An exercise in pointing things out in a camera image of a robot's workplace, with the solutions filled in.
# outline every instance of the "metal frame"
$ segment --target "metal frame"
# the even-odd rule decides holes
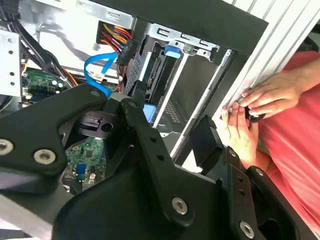
[[[0,29],[0,95],[20,97],[20,37]]]

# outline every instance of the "green circuit board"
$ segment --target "green circuit board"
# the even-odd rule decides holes
[[[106,159],[101,139],[88,137],[84,143],[68,149],[65,153],[68,158],[68,167],[64,173],[65,178],[77,179],[83,184],[93,184],[104,179]],[[77,164],[86,164],[84,176],[76,174]]]
[[[40,90],[55,93],[56,90],[61,92],[68,89],[68,86],[64,81],[41,70],[31,68],[27,69],[25,73],[28,80],[29,90]]]

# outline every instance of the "wire bundle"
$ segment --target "wire bundle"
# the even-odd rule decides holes
[[[111,46],[119,56],[124,45],[127,43],[128,38],[132,39],[132,35],[127,30],[118,26],[114,27],[114,31],[112,31],[105,23],[103,23],[103,27],[106,31],[101,31],[103,37],[101,42]]]
[[[44,72],[61,78],[70,88],[78,85],[74,77],[60,66],[57,58],[51,52],[43,49],[26,31],[15,15],[5,13],[0,7],[0,19],[6,22],[10,32],[20,35],[22,52],[28,59],[38,65]]]

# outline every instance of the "pink shirt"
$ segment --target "pink shirt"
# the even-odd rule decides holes
[[[303,66],[317,52],[299,52],[284,70]],[[320,233],[320,84],[296,107],[259,123],[259,138],[276,167],[267,173],[304,222]]]

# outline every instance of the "hand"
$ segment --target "hand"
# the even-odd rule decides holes
[[[240,105],[248,106],[250,115],[265,114],[264,118],[271,117],[298,104],[302,93],[300,82],[290,72],[279,73],[260,86],[243,93],[244,99]]]
[[[248,128],[245,109],[237,102],[232,105],[232,112],[222,109],[222,134],[229,136],[229,146],[238,154],[243,165],[247,168],[254,165],[258,145],[258,123],[251,123]]]

